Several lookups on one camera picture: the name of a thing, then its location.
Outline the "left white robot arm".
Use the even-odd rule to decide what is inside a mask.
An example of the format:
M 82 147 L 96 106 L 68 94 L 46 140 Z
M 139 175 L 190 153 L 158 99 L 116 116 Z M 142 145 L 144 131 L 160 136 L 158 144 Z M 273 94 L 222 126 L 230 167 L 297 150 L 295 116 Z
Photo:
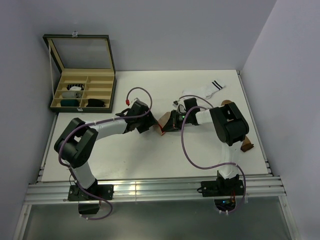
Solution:
M 54 150 L 62 161 L 66 161 L 75 180 L 81 185 L 79 194 L 86 200 L 91 200 L 98 193 L 98 180 L 92 174 L 88 163 L 96 141 L 134 130 L 141 134 L 157 124 L 158 121 L 148 105 L 137 99 L 108 121 L 102 120 L 98 123 L 85 122 L 78 117 L 72 119 L 55 142 Z

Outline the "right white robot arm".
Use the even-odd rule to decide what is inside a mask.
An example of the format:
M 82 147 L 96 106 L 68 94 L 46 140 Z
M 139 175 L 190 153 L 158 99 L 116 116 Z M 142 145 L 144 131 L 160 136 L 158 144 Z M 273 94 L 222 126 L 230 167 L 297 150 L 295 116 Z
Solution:
M 220 194 L 227 195 L 234 188 L 232 180 L 239 178 L 239 155 L 249 133 L 249 125 L 233 101 L 224 100 L 218 107 L 201 110 L 197 99 L 197 96 L 189 95 L 183 105 L 179 99 L 176 100 L 173 103 L 175 109 L 158 120 L 159 134 L 181 131 L 186 124 L 212 124 L 222 142 L 221 161 L 217 164 L 220 180 L 216 183 L 216 189 Z

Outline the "beige reindeer sock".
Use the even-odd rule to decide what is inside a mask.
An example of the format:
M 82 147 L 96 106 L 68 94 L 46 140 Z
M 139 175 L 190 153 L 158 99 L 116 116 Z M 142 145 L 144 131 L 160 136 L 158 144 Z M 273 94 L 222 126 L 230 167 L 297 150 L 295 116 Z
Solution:
M 157 124 L 154 126 L 155 131 L 160 135 L 164 135 L 166 132 L 172 130 L 171 112 L 166 112 L 162 117 L 157 120 Z

